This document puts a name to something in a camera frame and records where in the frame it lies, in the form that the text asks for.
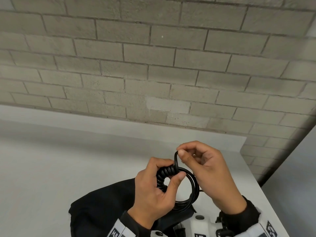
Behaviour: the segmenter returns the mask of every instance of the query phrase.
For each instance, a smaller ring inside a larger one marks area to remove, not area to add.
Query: person's right hand
[[[237,189],[222,153],[199,141],[177,147],[178,155],[196,176],[202,190],[224,213],[239,214],[247,203]]]

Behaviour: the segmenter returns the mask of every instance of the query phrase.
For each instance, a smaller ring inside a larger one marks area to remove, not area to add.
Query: coiled black cord
[[[176,201],[173,210],[175,211],[185,211],[188,209],[198,198],[200,193],[200,187],[195,176],[185,168],[178,166],[178,152],[174,154],[174,165],[161,167],[156,174],[157,177],[157,188],[162,190],[163,192],[167,191],[167,186],[164,184],[165,178],[178,174],[180,171],[184,171],[186,173],[186,177],[191,182],[192,193],[187,200],[184,201]]]

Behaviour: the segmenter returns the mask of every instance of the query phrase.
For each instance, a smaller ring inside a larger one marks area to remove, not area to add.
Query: hand
[[[150,229],[155,220],[172,210],[176,201],[176,194],[186,173],[181,171],[173,176],[166,193],[157,188],[156,173],[160,167],[170,166],[171,159],[152,157],[145,170],[135,178],[135,202],[128,210],[128,214],[141,226]]]
[[[202,190],[224,213],[239,214],[247,203],[237,189],[221,152],[199,141],[177,147],[178,155],[196,176]]]

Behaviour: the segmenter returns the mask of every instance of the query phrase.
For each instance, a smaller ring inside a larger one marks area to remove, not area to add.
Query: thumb
[[[167,191],[166,191],[166,198],[168,201],[172,202],[173,205],[176,201],[176,195],[179,185],[181,184],[181,181],[186,177],[186,173],[181,171],[175,176],[173,176],[169,182]]]
[[[178,150],[178,156],[180,157],[181,161],[193,171],[195,175],[201,169],[201,165],[197,163],[193,156],[187,151],[182,149]]]

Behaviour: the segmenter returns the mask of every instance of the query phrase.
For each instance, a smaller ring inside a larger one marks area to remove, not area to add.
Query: round hole
[[[158,235],[158,236],[163,236],[163,233],[160,232],[160,231],[156,231],[156,235]]]
[[[197,216],[195,216],[195,218],[196,218],[197,220],[203,220],[203,219],[204,219],[204,216],[203,216],[203,215],[197,215]]]

